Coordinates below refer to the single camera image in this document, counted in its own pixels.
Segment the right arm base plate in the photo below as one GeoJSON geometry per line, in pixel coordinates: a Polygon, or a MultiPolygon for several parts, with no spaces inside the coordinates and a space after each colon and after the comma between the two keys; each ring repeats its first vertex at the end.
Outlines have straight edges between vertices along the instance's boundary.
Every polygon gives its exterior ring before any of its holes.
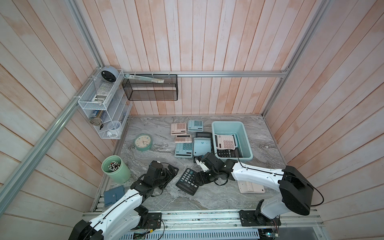
{"type": "Polygon", "coordinates": [[[259,226],[272,226],[279,227],[281,221],[279,217],[269,219],[262,214],[257,214],[256,211],[239,211],[240,221],[242,227],[259,227],[259,226]]]}

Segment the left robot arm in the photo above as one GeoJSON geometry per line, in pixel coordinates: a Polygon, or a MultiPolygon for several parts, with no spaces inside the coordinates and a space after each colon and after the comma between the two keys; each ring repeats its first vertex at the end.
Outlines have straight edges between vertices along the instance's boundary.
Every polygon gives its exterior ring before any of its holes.
{"type": "Polygon", "coordinates": [[[164,190],[177,176],[179,169],[168,163],[152,161],[147,172],[141,175],[127,192],[104,213],[91,221],[79,221],[73,228],[70,240],[117,240],[126,231],[144,227],[148,209],[142,203],[153,197],[156,188],[164,190]]]}

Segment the small black calculator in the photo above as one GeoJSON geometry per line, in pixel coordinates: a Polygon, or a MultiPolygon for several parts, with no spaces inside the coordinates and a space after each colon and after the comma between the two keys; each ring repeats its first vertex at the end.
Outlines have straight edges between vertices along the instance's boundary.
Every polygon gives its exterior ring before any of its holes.
{"type": "Polygon", "coordinates": [[[225,159],[228,159],[228,158],[239,158],[240,157],[240,154],[239,154],[239,151],[238,149],[234,149],[234,150],[218,150],[217,151],[217,156],[219,158],[225,158],[225,159]]]}

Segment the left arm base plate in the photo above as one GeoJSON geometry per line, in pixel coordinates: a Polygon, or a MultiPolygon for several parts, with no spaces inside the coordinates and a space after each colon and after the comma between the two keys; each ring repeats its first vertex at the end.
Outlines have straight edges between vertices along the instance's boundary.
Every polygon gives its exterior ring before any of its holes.
{"type": "Polygon", "coordinates": [[[139,224],[134,230],[156,230],[162,227],[162,213],[147,213],[141,216],[139,224]]]}

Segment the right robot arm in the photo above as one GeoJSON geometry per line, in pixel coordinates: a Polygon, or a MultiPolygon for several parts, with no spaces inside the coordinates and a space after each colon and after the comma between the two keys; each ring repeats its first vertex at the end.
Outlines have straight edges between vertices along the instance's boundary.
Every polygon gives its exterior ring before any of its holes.
{"type": "Polygon", "coordinates": [[[289,212],[308,216],[311,207],[319,205],[312,204],[316,188],[295,167],[266,169],[239,160],[222,161],[213,153],[198,157],[196,163],[202,168],[199,173],[201,186],[221,179],[255,183],[275,190],[275,196],[258,203],[254,216],[261,221],[271,221],[289,212]]]}

